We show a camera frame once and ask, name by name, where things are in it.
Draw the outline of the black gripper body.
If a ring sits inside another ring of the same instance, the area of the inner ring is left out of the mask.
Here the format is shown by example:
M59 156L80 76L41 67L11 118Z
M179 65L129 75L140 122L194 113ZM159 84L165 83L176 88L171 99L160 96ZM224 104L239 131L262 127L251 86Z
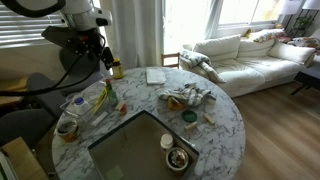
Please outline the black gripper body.
M107 70L112 67L114 57L106 46L106 38L97 29L76 31L68 27L48 26L41 36L74 54L94 55L103 62Z

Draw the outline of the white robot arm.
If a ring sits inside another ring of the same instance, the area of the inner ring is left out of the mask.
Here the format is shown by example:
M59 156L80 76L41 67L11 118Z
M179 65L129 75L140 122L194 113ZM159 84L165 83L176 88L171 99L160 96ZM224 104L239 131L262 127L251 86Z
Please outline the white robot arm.
M41 36L77 55L92 54L106 69L114 57L98 30L112 24L109 10L97 8L92 0L1 0L11 11L29 18L40 18L59 11L66 27L48 26Z

